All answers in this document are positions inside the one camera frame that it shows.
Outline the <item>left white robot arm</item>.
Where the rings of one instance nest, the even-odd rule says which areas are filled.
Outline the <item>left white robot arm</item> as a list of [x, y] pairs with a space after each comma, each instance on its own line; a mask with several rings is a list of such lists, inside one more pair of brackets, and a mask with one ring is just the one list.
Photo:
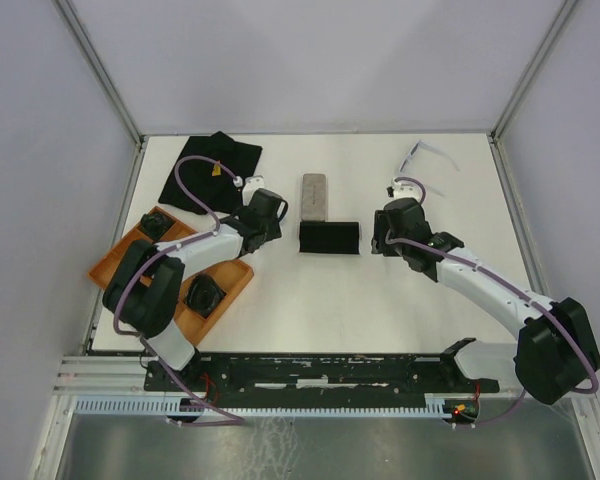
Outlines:
[[114, 314], [154, 356], [167, 365], [167, 379], [189, 390], [201, 378], [193, 360], [194, 343], [175, 320], [182, 283], [225, 261], [233, 261], [281, 237], [288, 202], [265, 188], [257, 189], [245, 206], [221, 219], [211, 231], [182, 239], [150, 243], [135, 240], [127, 248], [103, 295], [103, 306]]

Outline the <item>black rectangular case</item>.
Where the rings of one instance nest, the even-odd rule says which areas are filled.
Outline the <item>black rectangular case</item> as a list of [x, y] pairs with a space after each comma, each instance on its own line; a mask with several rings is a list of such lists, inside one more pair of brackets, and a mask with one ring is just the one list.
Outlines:
[[360, 225], [348, 221], [302, 221], [299, 242], [301, 253], [358, 255]]

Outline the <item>grey glasses case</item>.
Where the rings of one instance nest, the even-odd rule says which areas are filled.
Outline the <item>grey glasses case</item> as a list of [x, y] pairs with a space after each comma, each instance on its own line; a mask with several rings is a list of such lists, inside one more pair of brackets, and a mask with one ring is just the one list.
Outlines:
[[302, 177], [300, 220], [325, 222], [328, 215], [327, 177], [322, 173], [305, 173]]

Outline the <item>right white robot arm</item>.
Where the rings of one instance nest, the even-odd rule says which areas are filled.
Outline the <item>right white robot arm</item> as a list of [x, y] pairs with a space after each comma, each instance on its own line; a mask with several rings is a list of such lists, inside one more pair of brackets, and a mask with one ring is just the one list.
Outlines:
[[399, 257], [409, 268], [464, 296], [517, 341], [514, 372], [531, 396], [547, 405], [565, 394], [599, 388], [600, 353], [585, 307], [524, 289], [486, 266], [454, 235], [434, 232], [414, 198], [374, 213], [374, 254]]

